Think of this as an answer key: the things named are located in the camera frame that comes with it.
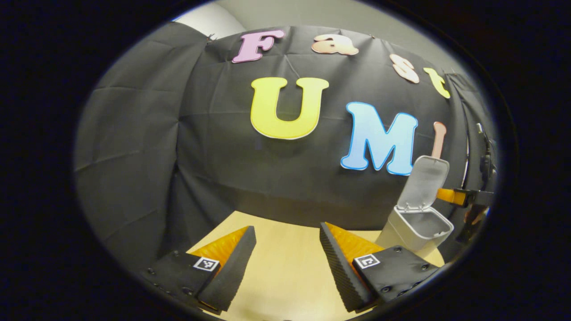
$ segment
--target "letter m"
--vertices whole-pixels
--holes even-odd
[[[341,166],[351,170],[364,170],[369,165],[365,149],[369,147],[375,170],[381,169],[393,152],[387,171],[395,175],[410,175],[412,171],[412,145],[419,122],[409,114],[398,113],[388,131],[375,107],[361,102],[347,104],[353,115],[353,134],[349,154],[341,158]]]

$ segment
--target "black fabric backdrop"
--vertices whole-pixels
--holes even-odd
[[[168,23],[125,53],[91,94],[75,150],[78,194],[98,238],[127,267],[140,269],[173,248],[188,249],[234,210],[304,226],[327,221],[381,229],[407,177],[388,173],[387,164],[379,171],[372,164],[363,171],[340,166],[351,140],[349,102],[375,106],[386,130],[397,113],[417,118],[412,161],[431,154],[432,124],[445,124],[447,188],[461,187],[470,130],[467,187],[479,188],[483,142],[475,137],[475,123],[482,122],[490,138],[495,133],[484,98],[464,77],[445,75],[369,35],[311,26],[263,30],[275,29],[285,37],[262,59],[234,64],[240,34],[209,43],[186,25]],[[311,44],[320,34],[345,35],[360,52],[315,53]],[[414,65],[419,84],[398,76],[393,53]],[[450,99],[436,91],[425,67],[445,78]],[[286,121],[301,108],[297,79],[329,82],[310,135],[286,141],[252,127],[250,84],[262,77],[288,81],[277,111]],[[365,157],[370,160],[368,152]],[[439,200],[434,207],[453,213]]]

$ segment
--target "letter u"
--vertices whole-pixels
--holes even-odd
[[[288,122],[276,114],[280,89],[287,85],[287,80],[266,77],[252,82],[254,98],[250,120],[260,134],[271,138],[298,139],[315,129],[321,110],[321,93],[329,87],[329,82],[320,78],[300,78],[296,84],[303,89],[301,112],[296,120]]]

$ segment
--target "white wall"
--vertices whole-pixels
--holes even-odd
[[[174,21],[184,23],[204,35],[214,34],[212,36],[213,39],[220,39],[246,31],[244,26],[233,15],[213,2],[193,9]]]

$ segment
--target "trash can lid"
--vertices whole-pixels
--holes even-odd
[[[443,159],[418,157],[400,194],[397,208],[423,210],[430,207],[448,176],[449,168],[450,164]]]

